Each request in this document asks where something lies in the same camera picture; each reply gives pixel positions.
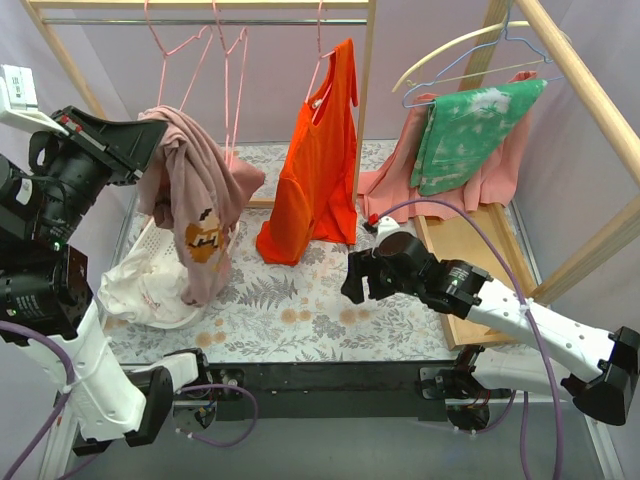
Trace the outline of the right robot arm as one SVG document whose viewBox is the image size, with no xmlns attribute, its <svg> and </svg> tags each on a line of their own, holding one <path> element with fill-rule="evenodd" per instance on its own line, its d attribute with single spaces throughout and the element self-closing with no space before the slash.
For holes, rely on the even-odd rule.
<svg viewBox="0 0 640 480">
<path fill-rule="evenodd" d="M 430 309 L 505 333 L 537 350 L 540 363 L 485 353 L 452 373 L 454 389 L 475 397 L 509 388 L 555 394 L 600 422 L 626 423 L 639 381 L 639 334 L 614 332 L 571 320 L 517 293 L 463 260 L 439 260 L 413 234 L 396 230 L 372 249 L 347 257 L 341 292 L 352 303 L 394 294 Z"/>
</svg>

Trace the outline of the dusty pink graphic t-shirt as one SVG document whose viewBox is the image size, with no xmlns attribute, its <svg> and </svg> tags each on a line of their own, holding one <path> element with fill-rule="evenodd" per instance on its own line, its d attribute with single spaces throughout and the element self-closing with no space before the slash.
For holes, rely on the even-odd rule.
<svg viewBox="0 0 640 480">
<path fill-rule="evenodd" d="M 188 274 L 183 302 L 205 305 L 226 283 L 229 234 L 265 173 L 236 154 L 227 160 L 227 152 L 195 120 L 173 107 L 151 108 L 138 118 L 167 124 L 137 183 L 139 211 L 174 234 Z"/>
</svg>

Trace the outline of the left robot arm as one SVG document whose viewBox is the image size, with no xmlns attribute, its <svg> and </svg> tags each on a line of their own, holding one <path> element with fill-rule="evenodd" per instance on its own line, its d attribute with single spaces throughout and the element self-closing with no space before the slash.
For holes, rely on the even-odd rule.
<svg viewBox="0 0 640 480">
<path fill-rule="evenodd" d="M 159 120 L 110 122 L 74 107 L 48 117 L 29 142 L 29 166 L 1 162 L 1 336 L 57 383 L 80 425 L 79 455 L 115 440 L 151 444 L 181 390 L 213 386 L 199 349 L 140 371 L 121 368 L 103 333 L 87 258 L 69 240 L 107 185 L 136 183 L 166 132 Z"/>
</svg>

